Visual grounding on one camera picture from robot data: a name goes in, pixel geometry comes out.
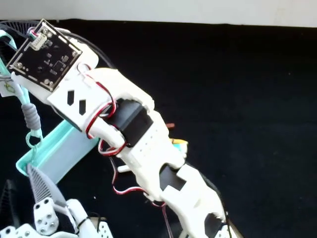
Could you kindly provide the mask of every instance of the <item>circuit board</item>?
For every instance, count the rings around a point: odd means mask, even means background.
[[[53,91],[82,52],[44,19],[31,31],[7,68]]]

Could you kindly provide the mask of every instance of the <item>black cutout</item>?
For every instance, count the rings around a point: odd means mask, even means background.
[[[71,90],[67,92],[67,104],[73,105],[74,104],[74,98],[75,98],[75,91]]]
[[[213,213],[209,213],[205,218],[205,234],[209,238],[214,238],[223,226],[222,220]]]
[[[178,170],[173,170],[168,164],[162,166],[159,172],[159,184],[160,188],[164,190],[168,185],[174,187],[177,190],[181,190],[186,181],[178,177]]]
[[[84,115],[86,113],[86,100],[79,101],[79,114]]]

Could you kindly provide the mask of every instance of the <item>black fabric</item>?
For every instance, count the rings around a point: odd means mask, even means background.
[[[188,161],[219,188],[245,237],[314,234],[317,29],[77,20],[58,26],[95,43],[152,95],[166,122],[176,124],[171,136],[189,141]],[[32,101],[47,134],[60,119]],[[14,166],[27,151],[17,99],[1,99],[0,118],[0,184],[14,178],[25,191]],[[118,187],[135,184],[127,176]],[[160,209],[138,192],[115,195],[111,178],[110,163],[94,150],[59,187],[66,199],[106,216],[115,237],[155,237],[165,229]],[[29,194],[23,199],[31,204]],[[176,221],[170,211],[169,218]]]

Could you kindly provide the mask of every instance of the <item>screw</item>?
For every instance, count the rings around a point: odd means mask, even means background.
[[[17,67],[17,68],[22,68],[22,67],[23,67],[23,64],[20,63],[20,62],[19,62],[19,63],[16,63],[16,67]]]

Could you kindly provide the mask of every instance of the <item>black wire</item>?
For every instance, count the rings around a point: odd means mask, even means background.
[[[100,225],[100,222],[101,222],[101,215],[97,212],[90,212],[89,213],[90,217],[92,216],[97,216],[98,217],[98,221],[97,221],[97,232],[99,232],[99,225]]]
[[[224,201],[222,199],[222,196],[221,196],[221,193],[220,193],[219,189],[205,175],[203,175],[201,172],[199,172],[199,173],[202,176],[202,178],[205,181],[205,183],[207,184],[207,186],[210,187],[211,189],[213,189],[217,193],[218,197],[220,198],[222,207],[224,209],[224,216],[226,218],[226,223],[227,223],[227,226],[228,226],[229,237],[232,238],[231,228],[230,228],[230,223],[229,223],[229,215],[228,215],[228,212],[227,212],[227,210],[225,208]]]
[[[62,29],[59,29],[59,31],[64,36],[75,38],[76,40],[80,41],[81,43],[88,45],[109,66],[109,68],[116,69],[116,67],[114,66],[112,61],[109,59],[109,57],[98,46],[96,46],[95,44],[93,44],[92,42],[87,40],[86,38],[84,38],[80,35],[77,35],[75,33],[67,32],[67,31],[64,31]]]

